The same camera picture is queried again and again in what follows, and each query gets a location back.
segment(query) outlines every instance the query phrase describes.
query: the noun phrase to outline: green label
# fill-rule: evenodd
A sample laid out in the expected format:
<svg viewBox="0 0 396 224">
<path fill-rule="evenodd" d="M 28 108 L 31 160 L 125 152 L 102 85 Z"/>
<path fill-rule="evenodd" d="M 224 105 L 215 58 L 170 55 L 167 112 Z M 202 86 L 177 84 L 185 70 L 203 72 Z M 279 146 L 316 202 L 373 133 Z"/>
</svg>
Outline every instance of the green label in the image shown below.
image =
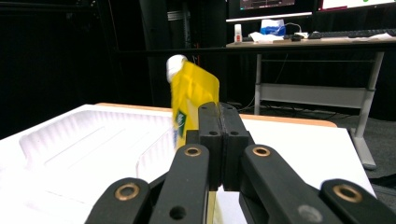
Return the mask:
<svg viewBox="0 0 396 224">
<path fill-rule="evenodd" d="M 186 125 L 186 118 L 186 114 L 184 114 L 180 110 L 177 111 L 175 122 L 177 123 L 177 132 L 180 137 L 183 137 L 184 126 Z"/>
</svg>

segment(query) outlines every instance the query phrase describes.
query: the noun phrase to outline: desk leg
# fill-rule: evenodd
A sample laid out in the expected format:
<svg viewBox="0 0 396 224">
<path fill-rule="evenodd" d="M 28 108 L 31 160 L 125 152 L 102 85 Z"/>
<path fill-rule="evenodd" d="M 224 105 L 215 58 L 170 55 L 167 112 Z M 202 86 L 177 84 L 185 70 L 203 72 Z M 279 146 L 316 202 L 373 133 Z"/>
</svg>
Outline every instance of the desk leg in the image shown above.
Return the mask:
<svg viewBox="0 0 396 224">
<path fill-rule="evenodd" d="M 358 152 L 359 158 L 361 159 L 363 167 L 368 170 L 374 170 L 376 168 L 376 165 L 370 153 L 370 150 L 367 147 L 366 142 L 364 141 L 363 134 L 366 127 L 367 119 L 369 117 L 370 107 L 375 93 L 375 84 L 376 80 L 378 79 L 378 74 L 381 68 L 383 58 L 384 52 L 378 52 L 375 55 L 375 64 L 373 65 L 364 100 L 361 103 L 361 113 L 358 128 L 356 130 L 352 130 L 352 141 Z"/>
<path fill-rule="evenodd" d="M 257 55 L 256 86 L 254 93 L 254 114 L 260 115 L 260 101 L 262 100 L 262 55 Z"/>
</svg>

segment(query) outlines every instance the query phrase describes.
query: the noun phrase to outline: keyboard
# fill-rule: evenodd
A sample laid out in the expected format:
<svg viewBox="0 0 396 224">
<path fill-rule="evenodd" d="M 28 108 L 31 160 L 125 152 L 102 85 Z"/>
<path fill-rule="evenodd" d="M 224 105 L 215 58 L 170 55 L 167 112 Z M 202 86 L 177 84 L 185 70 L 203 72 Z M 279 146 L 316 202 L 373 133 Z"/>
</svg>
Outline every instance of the keyboard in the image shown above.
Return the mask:
<svg viewBox="0 0 396 224">
<path fill-rule="evenodd" d="M 332 31 L 332 32 L 314 32 L 309 34 L 308 39 L 321 39 L 321 38 L 357 38 L 357 37 L 370 37 L 373 35 L 389 34 L 396 36 L 396 28 L 394 29 L 377 29 L 377 30 L 359 30 L 359 31 Z"/>
</svg>

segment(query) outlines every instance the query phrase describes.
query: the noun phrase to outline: yellow object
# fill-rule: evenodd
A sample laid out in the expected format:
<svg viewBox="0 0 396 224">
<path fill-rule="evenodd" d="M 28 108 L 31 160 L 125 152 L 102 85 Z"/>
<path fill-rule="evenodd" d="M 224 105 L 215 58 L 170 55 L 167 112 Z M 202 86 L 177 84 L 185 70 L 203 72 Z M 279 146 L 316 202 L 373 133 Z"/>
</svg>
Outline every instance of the yellow object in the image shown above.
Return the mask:
<svg viewBox="0 0 396 224">
<path fill-rule="evenodd" d="M 200 66 L 183 60 L 170 84 L 178 149 L 186 143 L 187 130 L 198 130 L 198 107 L 208 102 L 219 103 L 219 80 Z"/>
</svg>

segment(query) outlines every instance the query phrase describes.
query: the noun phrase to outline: monitor screen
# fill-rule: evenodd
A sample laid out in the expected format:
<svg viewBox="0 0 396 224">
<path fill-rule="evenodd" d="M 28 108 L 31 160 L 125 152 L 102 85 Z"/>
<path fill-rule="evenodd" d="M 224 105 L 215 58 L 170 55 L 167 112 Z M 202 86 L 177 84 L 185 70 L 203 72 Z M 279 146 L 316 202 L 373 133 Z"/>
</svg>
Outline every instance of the monitor screen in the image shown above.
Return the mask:
<svg viewBox="0 0 396 224">
<path fill-rule="evenodd" d="M 228 0 L 227 22 L 309 16 L 317 0 Z"/>
<path fill-rule="evenodd" d="M 318 5 L 318 11 L 342 10 L 356 7 L 377 7 L 388 3 L 396 3 L 396 0 L 321 0 Z"/>
</svg>

